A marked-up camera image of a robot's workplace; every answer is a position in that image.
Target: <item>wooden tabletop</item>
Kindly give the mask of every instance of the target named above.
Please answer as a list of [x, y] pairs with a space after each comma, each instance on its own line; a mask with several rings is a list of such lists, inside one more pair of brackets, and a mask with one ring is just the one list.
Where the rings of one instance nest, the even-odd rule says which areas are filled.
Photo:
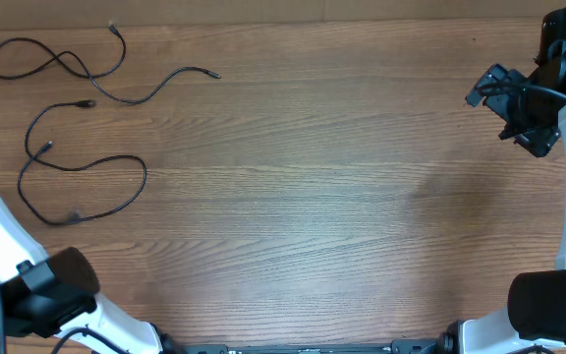
[[[493, 63], [531, 72], [539, 19], [122, 28], [123, 66], [99, 82], [54, 66], [0, 80], [0, 193], [50, 254], [78, 247], [102, 290], [183, 343], [386, 342], [436, 337], [505, 304], [520, 272], [552, 269], [564, 212], [564, 148], [537, 159], [497, 134], [503, 121], [464, 96]], [[112, 67], [108, 29], [0, 32]], [[49, 57], [28, 43], [0, 72]], [[80, 166], [112, 154], [147, 164], [123, 211], [68, 227], [41, 223], [17, 195], [23, 140]], [[33, 165], [45, 215], [101, 212], [129, 198], [135, 162], [64, 173]], [[15, 353], [51, 340], [10, 339]], [[72, 348], [69, 353], [87, 353]]]

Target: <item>wooden table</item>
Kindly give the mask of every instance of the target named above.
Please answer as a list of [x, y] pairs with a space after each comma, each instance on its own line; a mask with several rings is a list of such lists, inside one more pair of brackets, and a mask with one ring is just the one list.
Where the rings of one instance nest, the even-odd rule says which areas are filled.
[[[536, 159], [497, 134], [503, 122], [464, 96], [491, 64], [529, 73], [539, 19], [123, 28], [128, 55], [100, 83], [60, 67], [0, 80], [0, 193], [49, 253], [80, 248], [103, 291], [183, 343], [384, 342], [436, 337], [504, 305], [520, 272], [551, 269], [564, 211], [564, 149]], [[107, 29], [0, 32], [73, 50], [93, 72], [119, 58]], [[0, 72], [48, 57], [28, 44]], [[30, 146], [78, 166], [132, 153], [141, 196], [80, 225], [42, 224], [16, 191], [25, 130], [60, 108]], [[81, 173], [34, 165], [28, 198], [58, 218], [129, 198], [134, 162]], [[10, 339], [14, 353], [53, 341]], [[76, 347], [68, 353], [87, 353]]]

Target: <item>beige wall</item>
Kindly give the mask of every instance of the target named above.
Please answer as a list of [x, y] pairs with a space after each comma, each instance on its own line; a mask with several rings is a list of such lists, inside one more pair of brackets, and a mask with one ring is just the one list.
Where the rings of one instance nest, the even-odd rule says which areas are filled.
[[542, 17], [566, 0], [0, 0], [0, 30]]

